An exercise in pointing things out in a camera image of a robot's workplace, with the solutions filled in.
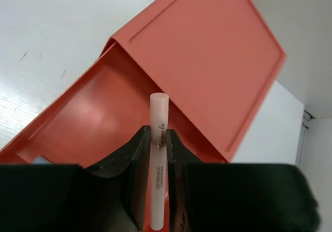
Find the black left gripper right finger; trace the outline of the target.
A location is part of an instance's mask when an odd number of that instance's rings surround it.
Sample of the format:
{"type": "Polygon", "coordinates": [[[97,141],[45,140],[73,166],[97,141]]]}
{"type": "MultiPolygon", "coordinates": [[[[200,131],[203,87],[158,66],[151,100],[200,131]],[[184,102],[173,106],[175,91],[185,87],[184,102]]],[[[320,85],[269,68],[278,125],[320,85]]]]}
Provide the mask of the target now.
{"type": "Polygon", "coordinates": [[[304,174],[281,163],[201,161],[167,131],[169,231],[318,231],[304,174]]]}

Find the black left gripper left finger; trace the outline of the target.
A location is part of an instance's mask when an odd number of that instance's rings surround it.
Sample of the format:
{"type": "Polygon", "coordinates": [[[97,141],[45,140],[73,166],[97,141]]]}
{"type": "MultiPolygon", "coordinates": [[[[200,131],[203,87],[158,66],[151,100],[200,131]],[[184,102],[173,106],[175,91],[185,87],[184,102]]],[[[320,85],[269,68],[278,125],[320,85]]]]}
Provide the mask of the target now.
{"type": "Polygon", "coordinates": [[[2,164],[1,231],[141,231],[150,127],[83,168],[2,164]]]}

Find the pink concealer pen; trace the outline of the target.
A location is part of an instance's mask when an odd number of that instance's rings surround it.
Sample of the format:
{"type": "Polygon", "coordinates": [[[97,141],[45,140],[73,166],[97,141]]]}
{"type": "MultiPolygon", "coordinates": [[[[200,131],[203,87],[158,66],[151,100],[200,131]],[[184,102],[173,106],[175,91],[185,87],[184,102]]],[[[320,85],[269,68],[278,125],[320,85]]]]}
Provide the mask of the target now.
{"type": "Polygon", "coordinates": [[[150,227],[159,231],[164,226],[164,198],[166,183],[166,137],[169,120],[169,96],[150,95],[150,227]]]}

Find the red top drawer unit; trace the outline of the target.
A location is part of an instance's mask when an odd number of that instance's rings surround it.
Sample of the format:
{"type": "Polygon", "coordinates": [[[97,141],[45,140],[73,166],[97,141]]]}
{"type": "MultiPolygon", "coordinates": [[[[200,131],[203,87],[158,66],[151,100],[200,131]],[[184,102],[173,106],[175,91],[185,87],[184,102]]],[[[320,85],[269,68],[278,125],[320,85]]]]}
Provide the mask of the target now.
{"type": "MultiPolygon", "coordinates": [[[[230,163],[284,61],[251,0],[155,0],[5,145],[1,165],[87,168],[150,127],[153,93],[169,96],[167,131],[201,161],[230,163]]],[[[150,163],[141,231],[153,231],[150,163]]]]}

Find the blue white mascara tube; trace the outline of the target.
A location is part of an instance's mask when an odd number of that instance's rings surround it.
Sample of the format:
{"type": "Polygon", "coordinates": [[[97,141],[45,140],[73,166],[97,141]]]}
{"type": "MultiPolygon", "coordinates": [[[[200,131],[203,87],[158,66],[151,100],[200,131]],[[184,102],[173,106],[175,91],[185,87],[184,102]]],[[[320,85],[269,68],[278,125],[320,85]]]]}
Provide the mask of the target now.
{"type": "Polygon", "coordinates": [[[32,162],[32,164],[39,164],[39,165],[45,165],[45,164],[49,164],[50,162],[45,159],[42,156],[38,156],[34,159],[34,161],[32,162]]]}

